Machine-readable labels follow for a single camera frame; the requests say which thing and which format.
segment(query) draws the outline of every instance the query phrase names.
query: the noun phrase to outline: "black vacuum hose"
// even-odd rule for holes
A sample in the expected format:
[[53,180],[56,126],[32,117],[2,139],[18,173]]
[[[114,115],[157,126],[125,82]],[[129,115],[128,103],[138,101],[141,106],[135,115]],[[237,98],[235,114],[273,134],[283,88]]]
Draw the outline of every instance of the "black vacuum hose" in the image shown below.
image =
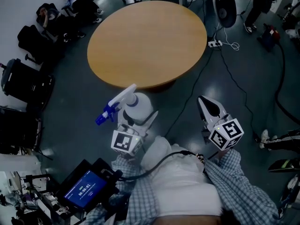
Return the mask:
[[278,100],[278,95],[280,93],[280,90],[282,88],[282,84],[285,80],[285,52],[283,51],[283,48],[281,46],[281,44],[278,42],[277,45],[280,47],[281,53],[282,53],[282,59],[283,59],[283,70],[282,70],[282,74],[281,74],[281,79],[280,79],[280,83],[279,86],[275,92],[275,102],[278,105],[278,107],[284,112],[284,114],[286,116],[288,116],[292,121],[294,121],[295,123],[297,123],[298,125],[300,125],[300,120],[295,118],[293,115],[291,115],[279,102]]

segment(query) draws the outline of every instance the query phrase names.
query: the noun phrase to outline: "white cable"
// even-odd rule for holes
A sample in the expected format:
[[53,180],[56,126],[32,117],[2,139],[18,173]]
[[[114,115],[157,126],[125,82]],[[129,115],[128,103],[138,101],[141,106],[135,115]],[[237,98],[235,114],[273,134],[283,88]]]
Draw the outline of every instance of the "white cable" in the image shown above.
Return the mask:
[[219,27],[219,25],[220,25],[220,23],[217,24],[217,29],[216,29],[216,32],[215,32],[215,35],[214,35],[214,40],[215,40],[215,42],[216,42],[216,34],[217,34],[217,32],[218,32],[218,27]]
[[225,28],[224,28],[224,33],[225,33],[225,35],[226,35],[226,43],[222,43],[222,44],[229,45],[230,47],[233,48],[233,50],[238,51],[238,50],[240,49],[240,45],[239,45],[238,43],[236,43],[236,42],[230,44],[230,43],[228,42],[228,40],[227,40],[227,34],[226,34],[226,32],[225,32]]

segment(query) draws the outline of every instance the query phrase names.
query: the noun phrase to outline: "table top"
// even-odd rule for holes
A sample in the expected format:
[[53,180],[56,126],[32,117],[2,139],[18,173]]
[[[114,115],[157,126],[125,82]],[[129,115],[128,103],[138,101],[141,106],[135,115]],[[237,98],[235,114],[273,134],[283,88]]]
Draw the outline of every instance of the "table top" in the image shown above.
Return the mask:
[[106,18],[88,46],[92,71],[103,81],[152,88],[191,69],[207,43],[204,24],[191,10],[166,1],[145,1]]

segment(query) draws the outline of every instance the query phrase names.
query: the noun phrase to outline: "display screen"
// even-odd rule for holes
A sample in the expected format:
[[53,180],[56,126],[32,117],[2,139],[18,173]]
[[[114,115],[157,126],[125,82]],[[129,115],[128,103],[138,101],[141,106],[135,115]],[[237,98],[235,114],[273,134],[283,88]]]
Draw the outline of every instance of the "display screen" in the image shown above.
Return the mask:
[[84,208],[105,185],[106,181],[88,170],[64,197]]

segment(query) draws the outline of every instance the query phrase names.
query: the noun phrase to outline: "blue spray nozzle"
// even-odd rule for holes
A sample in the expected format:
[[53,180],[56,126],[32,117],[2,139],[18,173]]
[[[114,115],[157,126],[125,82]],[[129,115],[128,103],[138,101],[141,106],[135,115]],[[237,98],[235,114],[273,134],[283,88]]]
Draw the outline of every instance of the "blue spray nozzle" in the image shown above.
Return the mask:
[[111,121],[113,122],[113,115],[119,111],[119,109],[116,109],[118,105],[119,103],[115,103],[111,107],[108,104],[105,106],[105,108],[103,109],[104,113],[99,115],[96,119],[96,123],[98,124],[98,126],[108,119],[111,119]]

